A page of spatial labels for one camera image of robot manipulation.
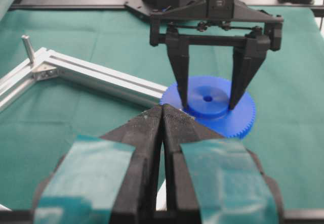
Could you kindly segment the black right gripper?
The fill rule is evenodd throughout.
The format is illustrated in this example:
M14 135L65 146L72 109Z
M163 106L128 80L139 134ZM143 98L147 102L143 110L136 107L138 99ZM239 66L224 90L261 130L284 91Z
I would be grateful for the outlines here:
M220 24L221 22L264 23L264 34L253 31L245 35L245 45L233 48L233 70L229 110L233 110L246 91L249 83L263 64L267 51L278 51L281 46L281 16L273 16L262 10L249 8L239 0L194 0L178 8L150 15L150 44L158 45L161 20L202 20ZM182 107L187 108L189 39L181 35L177 28L168 27L166 32L167 54L177 82Z

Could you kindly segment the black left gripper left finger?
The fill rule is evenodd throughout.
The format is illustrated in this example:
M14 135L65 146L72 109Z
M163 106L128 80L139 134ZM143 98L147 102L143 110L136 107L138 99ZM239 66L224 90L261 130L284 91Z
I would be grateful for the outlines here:
M34 223L147 223L155 212L162 107L94 138L78 136L44 191Z

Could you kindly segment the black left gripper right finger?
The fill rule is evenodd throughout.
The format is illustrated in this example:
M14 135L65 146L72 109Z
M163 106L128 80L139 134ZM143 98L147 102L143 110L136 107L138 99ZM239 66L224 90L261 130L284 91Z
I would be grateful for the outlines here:
M257 155L163 105L167 208L176 223L283 223L276 181Z

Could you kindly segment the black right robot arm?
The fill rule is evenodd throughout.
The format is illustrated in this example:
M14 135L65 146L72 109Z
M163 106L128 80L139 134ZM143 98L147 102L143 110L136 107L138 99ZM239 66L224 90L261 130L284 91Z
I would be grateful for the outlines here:
M254 10L239 0L143 0L153 7L150 15L150 44L167 47L182 106L187 107L190 45L229 46L233 48L233 71L229 109L234 109L269 50L281 46L281 16ZM231 22L264 23L249 28L244 36L205 36L179 33L176 21L197 21L198 31L211 26L231 29Z

